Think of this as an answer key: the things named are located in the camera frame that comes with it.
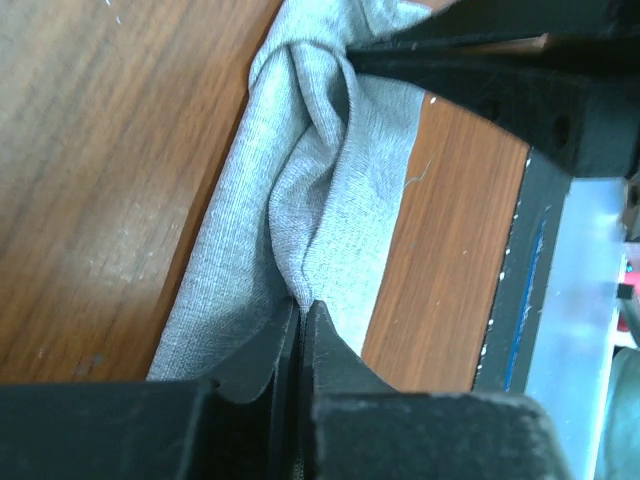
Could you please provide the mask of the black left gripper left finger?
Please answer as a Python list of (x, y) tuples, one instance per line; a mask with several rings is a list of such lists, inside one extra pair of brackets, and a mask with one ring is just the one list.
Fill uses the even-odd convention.
[(289, 479), (299, 310), (182, 381), (5, 385), (5, 479)]

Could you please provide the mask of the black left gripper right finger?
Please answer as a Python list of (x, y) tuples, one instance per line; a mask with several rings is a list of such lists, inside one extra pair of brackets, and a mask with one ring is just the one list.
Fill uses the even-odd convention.
[(402, 393), (337, 333), (306, 316), (302, 445), (308, 479), (567, 479), (553, 423), (503, 392)]

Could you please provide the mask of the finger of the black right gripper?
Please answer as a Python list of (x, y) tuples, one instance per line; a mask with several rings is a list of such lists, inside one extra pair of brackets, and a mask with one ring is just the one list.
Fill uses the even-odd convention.
[(408, 82), (488, 120), (576, 178), (639, 170), (639, 40), (553, 40), (541, 49), (357, 48), (365, 75)]
[(639, 32), (639, 2), (609, 0), (456, 1), (396, 33), (351, 50), (449, 48), (551, 34), (608, 38)]

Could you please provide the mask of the grey cloth napkin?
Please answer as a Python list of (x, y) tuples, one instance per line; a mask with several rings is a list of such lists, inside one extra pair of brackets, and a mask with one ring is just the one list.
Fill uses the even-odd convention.
[(272, 318), (323, 301), (363, 348), (425, 93), (359, 75), (348, 46), (428, 16), (407, 1), (286, 1), (249, 72), (249, 99), (148, 373), (198, 377)]

